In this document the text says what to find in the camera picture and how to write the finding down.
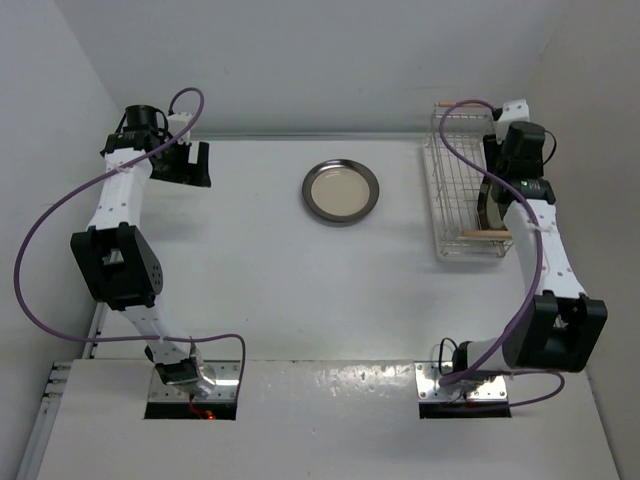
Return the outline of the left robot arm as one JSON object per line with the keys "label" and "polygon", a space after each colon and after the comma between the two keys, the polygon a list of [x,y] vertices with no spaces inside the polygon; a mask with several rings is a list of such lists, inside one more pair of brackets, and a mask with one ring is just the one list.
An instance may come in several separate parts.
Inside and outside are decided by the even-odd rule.
{"label": "left robot arm", "polygon": [[194,142],[190,113],[163,114],[148,105],[125,110],[102,156],[109,175],[86,231],[70,246],[92,297],[122,314],[146,339],[146,356],[163,384],[204,399],[215,373],[165,312],[163,271],[140,230],[144,189],[151,180],[210,187],[208,145]]}

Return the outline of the grey rimmed beige plate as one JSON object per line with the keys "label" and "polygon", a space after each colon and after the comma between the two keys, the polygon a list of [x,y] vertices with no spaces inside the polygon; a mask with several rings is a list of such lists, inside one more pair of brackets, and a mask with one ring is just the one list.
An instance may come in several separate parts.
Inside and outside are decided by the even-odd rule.
{"label": "grey rimmed beige plate", "polygon": [[368,216],[380,196],[372,170],[350,159],[330,159],[312,167],[301,185],[306,208],[319,220],[335,225],[358,223]]}

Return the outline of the dark striped rim plate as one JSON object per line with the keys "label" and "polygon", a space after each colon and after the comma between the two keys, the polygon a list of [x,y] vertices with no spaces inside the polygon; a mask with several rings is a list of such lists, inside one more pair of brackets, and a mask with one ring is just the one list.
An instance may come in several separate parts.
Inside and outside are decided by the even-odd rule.
{"label": "dark striped rim plate", "polygon": [[478,193],[476,213],[480,233],[491,240],[510,240],[511,235],[500,216],[500,207],[491,196],[492,182],[484,176]]}

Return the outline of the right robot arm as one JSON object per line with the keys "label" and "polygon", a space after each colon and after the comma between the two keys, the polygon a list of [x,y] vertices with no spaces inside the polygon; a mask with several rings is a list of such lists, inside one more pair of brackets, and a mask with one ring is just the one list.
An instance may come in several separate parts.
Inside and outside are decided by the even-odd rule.
{"label": "right robot arm", "polygon": [[445,384],[482,373],[582,371],[608,311],[578,281],[557,226],[556,197],[543,178],[544,127],[514,121],[485,143],[487,196],[511,234],[525,285],[523,304],[495,340],[467,341],[454,353]]}

